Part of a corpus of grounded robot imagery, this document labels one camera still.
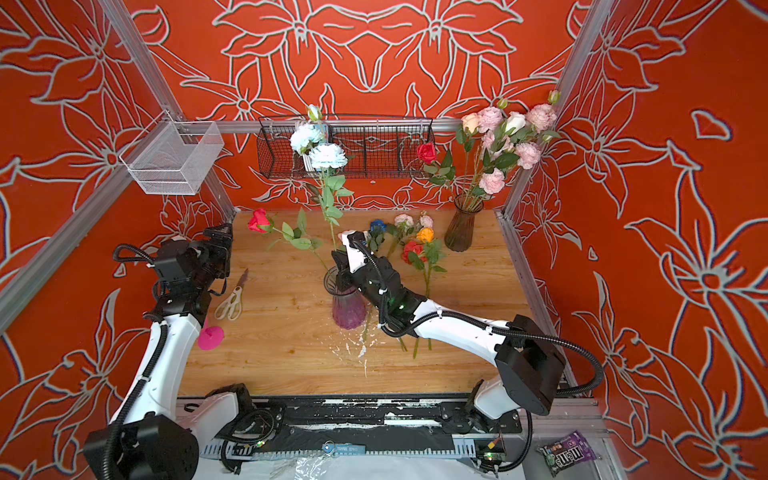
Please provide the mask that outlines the purple glass vase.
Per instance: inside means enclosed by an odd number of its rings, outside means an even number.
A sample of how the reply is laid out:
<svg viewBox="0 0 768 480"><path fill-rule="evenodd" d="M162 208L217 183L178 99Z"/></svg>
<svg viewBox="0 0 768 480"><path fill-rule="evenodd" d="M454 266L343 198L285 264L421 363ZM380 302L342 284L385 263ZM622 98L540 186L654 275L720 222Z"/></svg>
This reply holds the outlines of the purple glass vase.
<svg viewBox="0 0 768 480"><path fill-rule="evenodd" d="M367 308L360 291L352 285L337 267L324 276L324 287L332 297L332 318L341 329L354 330L363 325Z"/></svg>

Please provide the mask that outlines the red rosebud stem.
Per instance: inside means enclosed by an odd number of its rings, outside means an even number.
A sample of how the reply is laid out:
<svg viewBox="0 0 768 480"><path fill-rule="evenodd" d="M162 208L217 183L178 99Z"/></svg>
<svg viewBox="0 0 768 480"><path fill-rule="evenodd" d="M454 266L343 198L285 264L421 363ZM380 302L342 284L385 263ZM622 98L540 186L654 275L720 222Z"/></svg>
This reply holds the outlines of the red rosebud stem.
<svg viewBox="0 0 768 480"><path fill-rule="evenodd" d="M253 211L248 221L248 229L262 236L273 238L268 249L277 244L290 245L296 250L311 253L328 271L329 266L319 253L323 242L312 236L308 231L308 218L304 210L300 210L296 222L291 225L285 221L279 222L275 216L271 216L264 208Z"/></svg>

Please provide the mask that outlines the large red rose stem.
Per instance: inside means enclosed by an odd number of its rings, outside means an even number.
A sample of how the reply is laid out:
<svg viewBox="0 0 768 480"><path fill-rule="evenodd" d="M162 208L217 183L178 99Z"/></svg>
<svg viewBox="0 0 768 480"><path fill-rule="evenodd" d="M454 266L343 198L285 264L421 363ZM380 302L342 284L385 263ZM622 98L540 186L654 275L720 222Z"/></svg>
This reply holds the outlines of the large red rose stem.
<svg viewBox="0 0 768 480"><path fill-rule="evenodd" d="M408 241L403 248L402 259L422 274L426 297L431 293L431 264L425 253L425 246L415 240Z"/></svg>

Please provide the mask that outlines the pink mottled flower stem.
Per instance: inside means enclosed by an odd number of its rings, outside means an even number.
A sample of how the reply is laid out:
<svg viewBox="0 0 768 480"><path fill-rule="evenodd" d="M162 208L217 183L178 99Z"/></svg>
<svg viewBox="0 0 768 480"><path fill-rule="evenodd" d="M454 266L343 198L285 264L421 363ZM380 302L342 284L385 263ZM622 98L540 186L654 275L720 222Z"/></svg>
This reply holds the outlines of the pink mottled flower stem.
<svg viewBox="0 0 768 480"><path fill-rule="evenodd" d="M397 215L394 222L386 226L386 233L391 237L391 245L386 257L390 258L398 247L404 246L412 238L415 230L416 222L411 215Z"/></svg>

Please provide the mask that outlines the orange yellow rose stem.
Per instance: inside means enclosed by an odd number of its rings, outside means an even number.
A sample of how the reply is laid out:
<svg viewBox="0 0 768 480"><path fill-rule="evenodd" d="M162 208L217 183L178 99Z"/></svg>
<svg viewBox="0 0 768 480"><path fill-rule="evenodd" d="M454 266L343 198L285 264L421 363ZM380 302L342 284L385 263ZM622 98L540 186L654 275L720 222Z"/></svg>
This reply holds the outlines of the orange yellow rose stem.
<svg viewBox="0 0 768 480"><path fill-rule="evenodd" d="M420 245L420 250L414 252L419 260L419 263L415 263L416 266L421 266L423 277L425 281L425 295L430 296L431 292L431 276L433 272L444 272L444 269L439 265L439 260L444 257L441 252L441 243L436 238L433 228L423 227L416 234L416 241Z"/></svg>

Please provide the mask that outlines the brown glass vase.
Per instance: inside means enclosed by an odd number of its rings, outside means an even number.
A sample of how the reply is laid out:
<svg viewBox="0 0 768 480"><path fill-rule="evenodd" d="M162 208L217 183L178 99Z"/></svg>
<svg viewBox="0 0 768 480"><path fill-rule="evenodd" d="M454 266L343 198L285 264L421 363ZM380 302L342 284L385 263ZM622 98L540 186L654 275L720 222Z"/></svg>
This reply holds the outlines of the brown glass vase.
<svg viewBox="0 0 768 480"><path fill-rule="evenodd" d="M472 245L475 219L483 210L484 203L476 197L461 194L455 199L454 207L455 212L444 235L444 243L454 252L464 252Z"/></svg>

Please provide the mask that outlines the pale blue flower stem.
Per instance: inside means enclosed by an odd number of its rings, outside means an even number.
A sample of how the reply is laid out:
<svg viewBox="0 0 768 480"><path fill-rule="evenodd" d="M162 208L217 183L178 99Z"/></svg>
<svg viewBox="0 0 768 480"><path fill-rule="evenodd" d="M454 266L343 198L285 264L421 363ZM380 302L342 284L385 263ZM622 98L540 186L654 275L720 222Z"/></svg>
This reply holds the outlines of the pale blue flower stem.
<svg viewBox="0 0 768 480"><path fill-rule="evenodd" d="M314 194L323 219L329 226L333 249L338 248L336 228L343 217L339 199L351 197L343 173L349 159L344 149L331 141L330 127L324 122L319 106L310 104L306 118L299 120L289 139L291 150L298 155L308 176L315 184Z"/></svg>

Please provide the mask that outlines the pink peony stem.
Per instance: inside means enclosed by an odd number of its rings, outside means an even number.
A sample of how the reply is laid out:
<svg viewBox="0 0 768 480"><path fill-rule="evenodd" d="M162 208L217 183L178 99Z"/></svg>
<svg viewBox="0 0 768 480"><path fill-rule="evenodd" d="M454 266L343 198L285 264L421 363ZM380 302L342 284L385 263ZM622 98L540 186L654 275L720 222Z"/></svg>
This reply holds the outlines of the pink peony stem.
<svg viewBox="0 0 768 480"><path fill-rule="evenodd" d="M483 173L473 183L465 207L469 210L476 209L482 202L498 194L504 188L505 183L505 173L499 169L494 169L491 173Z"/></svg>

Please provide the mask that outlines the pink carnation stem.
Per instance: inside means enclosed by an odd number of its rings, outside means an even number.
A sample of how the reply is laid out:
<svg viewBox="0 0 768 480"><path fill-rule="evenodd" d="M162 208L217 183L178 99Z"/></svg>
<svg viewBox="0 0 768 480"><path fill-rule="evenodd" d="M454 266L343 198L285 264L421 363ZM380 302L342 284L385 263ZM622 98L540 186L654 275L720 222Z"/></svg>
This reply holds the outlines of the pink carnation stem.
<svg viewBox="0 0 768 480"><path fill-rule="evenodd" d="M517 165L524 170L532 169L541 159L541 149L531 142L517 144L515 154L518 156Z"/></svg>

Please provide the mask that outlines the peach rose stem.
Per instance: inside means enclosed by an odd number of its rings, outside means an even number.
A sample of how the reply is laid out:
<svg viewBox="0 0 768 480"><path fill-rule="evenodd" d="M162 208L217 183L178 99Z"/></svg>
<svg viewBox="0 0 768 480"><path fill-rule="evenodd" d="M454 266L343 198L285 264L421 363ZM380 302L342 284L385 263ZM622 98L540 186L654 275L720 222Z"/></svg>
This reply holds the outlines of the peach rose stem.
<svg viewBox="0 0 768 480"><path fill-rule="evenodd" d="M472 158L472 169L467 168L467 171L472 172L472 177L466 190L466 196L471 198L475 188L478 186L479 177L482 173L483 147L482 145L476 146L481 126L480 116L478 113L470 113L461 119L461 123L460 140L462 141L462 148L466 159Z"/></svg>

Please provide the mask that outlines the pale pink flower stem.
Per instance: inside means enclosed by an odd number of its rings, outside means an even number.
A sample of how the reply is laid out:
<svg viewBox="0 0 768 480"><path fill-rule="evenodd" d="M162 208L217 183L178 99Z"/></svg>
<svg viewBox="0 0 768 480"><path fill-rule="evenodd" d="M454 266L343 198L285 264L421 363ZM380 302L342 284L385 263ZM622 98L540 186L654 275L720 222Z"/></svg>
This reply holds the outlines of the pale pink flower stem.
<svg viewBox="0 0 768 480"><path fill-rule="evenodd" d="M489 106L478 113L477 131L481 135L483 147L489 153L498 153L509 135L508 116L498 106Z"/></svg>

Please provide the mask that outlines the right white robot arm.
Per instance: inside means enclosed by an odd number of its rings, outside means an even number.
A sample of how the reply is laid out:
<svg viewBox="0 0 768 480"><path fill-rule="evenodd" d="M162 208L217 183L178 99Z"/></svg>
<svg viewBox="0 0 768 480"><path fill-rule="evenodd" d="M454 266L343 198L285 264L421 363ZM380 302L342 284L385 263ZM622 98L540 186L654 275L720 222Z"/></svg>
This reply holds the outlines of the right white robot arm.
<svg viewBox="0 0 768 480"><path fill-rule="evenodd" d="M343 251L332 257L342 281L358 290L378 309L380 329L392 338L404 336L446 343L494 365L498 376L483 381L469 410L487 420L523 409L547 416L554 401L589 393L601 385L604 369L584 347L546 335L530 318L490 320L462 313L406 288L390 261L375 255L360 231L342 237ZM569 350L588 361L590 380L575 387L560 386Z"/></svg>

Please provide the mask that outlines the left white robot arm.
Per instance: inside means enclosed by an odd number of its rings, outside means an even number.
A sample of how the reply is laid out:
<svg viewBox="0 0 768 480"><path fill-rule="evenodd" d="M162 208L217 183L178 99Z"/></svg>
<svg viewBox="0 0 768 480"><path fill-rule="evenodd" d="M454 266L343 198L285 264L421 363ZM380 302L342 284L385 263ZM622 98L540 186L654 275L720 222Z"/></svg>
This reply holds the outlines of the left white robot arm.
<svg viewBox="0 0 768 480"><path fill-rule="evenodd" d="M233 392L205 400L187 420L176 419L180 383L203 329L212 285L230 275L233 226L207 228L199 241L167 240L155 254L120 244L118 263L141 262L158 280L146 351L127 397L108 425L89 434L84 455L98 479L191 479L200 450L239 410Z"/></svg>

